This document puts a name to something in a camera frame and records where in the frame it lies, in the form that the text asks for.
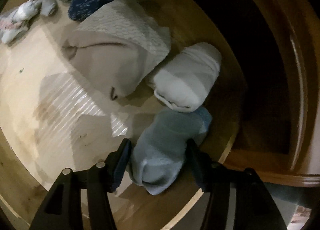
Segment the wooden nightstand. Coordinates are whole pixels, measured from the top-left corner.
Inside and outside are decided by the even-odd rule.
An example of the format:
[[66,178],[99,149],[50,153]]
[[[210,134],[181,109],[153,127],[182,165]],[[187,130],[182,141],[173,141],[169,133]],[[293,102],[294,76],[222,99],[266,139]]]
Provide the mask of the wooden nightstand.
[[307,0],[233,0],[244,80],[225,164],[266,182],[319,186],[319,18]]

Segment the white pink floral underwear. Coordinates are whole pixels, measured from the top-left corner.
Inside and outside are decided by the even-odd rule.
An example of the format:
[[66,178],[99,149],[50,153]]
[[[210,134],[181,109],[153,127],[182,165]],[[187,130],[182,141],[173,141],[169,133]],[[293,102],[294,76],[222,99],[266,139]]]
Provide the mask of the white pink floral underwear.
[[8,16],[1,15],[1,42],[10,44],[29,30],[29,21],[36,15],[48,17],[57,10],[57,0],[28,0]]

